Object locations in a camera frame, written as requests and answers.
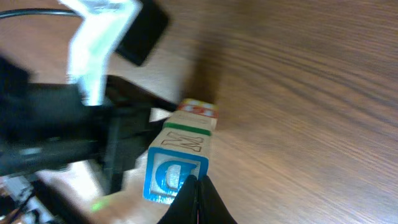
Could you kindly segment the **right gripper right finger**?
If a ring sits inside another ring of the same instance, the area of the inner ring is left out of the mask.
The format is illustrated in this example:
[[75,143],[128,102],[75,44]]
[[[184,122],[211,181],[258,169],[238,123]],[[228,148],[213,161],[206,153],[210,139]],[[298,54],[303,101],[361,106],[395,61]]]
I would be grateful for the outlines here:
[[198,182],[198,223],[237,224],[207,175]]

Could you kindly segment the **wooden block butterfly picture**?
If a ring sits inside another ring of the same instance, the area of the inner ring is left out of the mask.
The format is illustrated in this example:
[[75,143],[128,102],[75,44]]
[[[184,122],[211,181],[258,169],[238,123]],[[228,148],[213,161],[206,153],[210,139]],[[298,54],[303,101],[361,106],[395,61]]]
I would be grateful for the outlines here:
[[216,128],[216,123],[216,118],[176,111],[166,119],[163,127],[211,136]]

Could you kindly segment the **wooden block red side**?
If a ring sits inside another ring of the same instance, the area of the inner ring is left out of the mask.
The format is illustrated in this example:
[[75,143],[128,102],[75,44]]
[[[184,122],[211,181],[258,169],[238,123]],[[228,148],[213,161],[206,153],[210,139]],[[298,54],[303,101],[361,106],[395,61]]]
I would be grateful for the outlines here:
[[174,201],[189,175],[208,172],[209,134],[164,128],[148,148],[143,197],[157,203]]

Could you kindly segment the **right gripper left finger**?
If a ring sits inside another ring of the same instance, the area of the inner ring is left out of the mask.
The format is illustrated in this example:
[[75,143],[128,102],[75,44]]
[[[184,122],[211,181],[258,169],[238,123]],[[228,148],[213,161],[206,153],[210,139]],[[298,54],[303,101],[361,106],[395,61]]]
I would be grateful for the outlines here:
[[194,175],[189,175],[158,224],[197,224],[197,222],[197,178]]

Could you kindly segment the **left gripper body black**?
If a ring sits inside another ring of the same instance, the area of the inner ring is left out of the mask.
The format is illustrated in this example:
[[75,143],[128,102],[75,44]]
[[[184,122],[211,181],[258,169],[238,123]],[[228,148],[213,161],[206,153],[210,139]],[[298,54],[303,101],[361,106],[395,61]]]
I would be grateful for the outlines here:
[[31,83],[30,73],[1,59],[1,174],[20,176],[90,161],[106,193],[121,190],[125,171],[160,132],[152,109],[164,100],[115,75],[102,105],[86,106],[75,84]]

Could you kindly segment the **wooden block green side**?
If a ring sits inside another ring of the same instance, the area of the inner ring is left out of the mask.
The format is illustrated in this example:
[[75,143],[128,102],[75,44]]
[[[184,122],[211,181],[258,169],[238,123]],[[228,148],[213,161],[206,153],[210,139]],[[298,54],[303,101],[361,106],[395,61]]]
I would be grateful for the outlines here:
[[186,98],[186,99],[184,99],[181,102],[181,104],[199,106],[199,107],[207,108],[207,109],[210,109],[210,110],[217,110],[218,109],[218,107],[216,105],[214,105],[214,104],[207,103],[207,102],[200,101],[200,100],[196,100],[196,99],[193,99],[193,98]]

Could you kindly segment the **wooden block baseball picture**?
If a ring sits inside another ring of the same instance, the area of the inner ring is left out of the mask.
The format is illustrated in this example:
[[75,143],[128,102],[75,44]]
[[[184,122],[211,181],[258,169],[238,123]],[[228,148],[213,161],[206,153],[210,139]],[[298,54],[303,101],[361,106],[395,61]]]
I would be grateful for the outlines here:
[[189,105],[182,104],[178,107],[179,111],[186,111],[188,113],[197,114],[200,116],[206,116],[209,118],[218,117],[218,109],[215,105],[204,104],[204,105]]

